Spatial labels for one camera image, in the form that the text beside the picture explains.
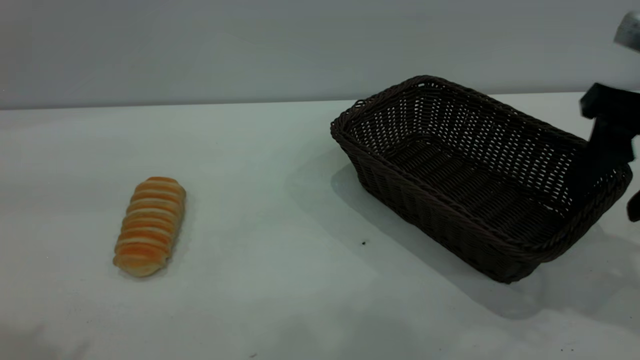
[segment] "white tabletop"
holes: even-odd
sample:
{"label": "white tabletop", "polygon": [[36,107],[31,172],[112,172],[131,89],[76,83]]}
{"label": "white tabletop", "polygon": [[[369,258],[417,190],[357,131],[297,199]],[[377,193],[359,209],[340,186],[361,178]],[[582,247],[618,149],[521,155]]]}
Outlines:
{"label": "white tabletop", "polygon": [[[496,96],[588,137],[579,97]],[[0,111],[2,358],[640,357],[639,181],[506,286],[360,187],[329,134],[352,103]],[[188,206],[168,268],[138,280],[111,259],[148,176]]]}

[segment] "basket bottom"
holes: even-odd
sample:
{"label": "basket bottom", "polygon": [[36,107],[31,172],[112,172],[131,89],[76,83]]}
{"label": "basket bottom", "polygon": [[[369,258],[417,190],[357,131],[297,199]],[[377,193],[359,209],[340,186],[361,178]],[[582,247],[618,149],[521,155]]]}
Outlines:
{"label": "basket bottom", "polygon": [[563,226],[558,210],[531,199],[513,181],[427,138],[406,143],[387,159],[513,239],[545,243]]}

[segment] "bread loaf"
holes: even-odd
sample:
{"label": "bread loaf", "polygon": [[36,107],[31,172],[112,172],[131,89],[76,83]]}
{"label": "bread loaf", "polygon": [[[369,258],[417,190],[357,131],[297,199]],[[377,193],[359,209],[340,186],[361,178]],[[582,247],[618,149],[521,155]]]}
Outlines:
{"label": "bread loaf", "polygon": [[122,220],[113,264],[143,277],[164,267],[184,216],[186,192],[174,179],[150,177],[136,187]]}

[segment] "rectangular basket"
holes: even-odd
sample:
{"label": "rectangular basket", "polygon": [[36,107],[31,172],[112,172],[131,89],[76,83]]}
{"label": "rectangular basket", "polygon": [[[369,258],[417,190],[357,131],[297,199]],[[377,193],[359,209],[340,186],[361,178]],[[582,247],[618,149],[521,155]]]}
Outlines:
{"label": "rectangular basket", "polygon": [[369,193],[499,282],[563,254],[632,178],[625,165],[571,198],[583,139],[432,76],[356,102],[331,133]]}

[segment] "gray wall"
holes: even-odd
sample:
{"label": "gray wall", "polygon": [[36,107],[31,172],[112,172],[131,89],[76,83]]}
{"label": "gray wall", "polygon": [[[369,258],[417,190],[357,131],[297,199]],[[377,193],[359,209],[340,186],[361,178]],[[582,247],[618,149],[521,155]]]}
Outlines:
{"label": "gray wall", "polygon": [[3,0],[0,107],[352,99],[417,74],[490,93],[640,88],[640,0]]}

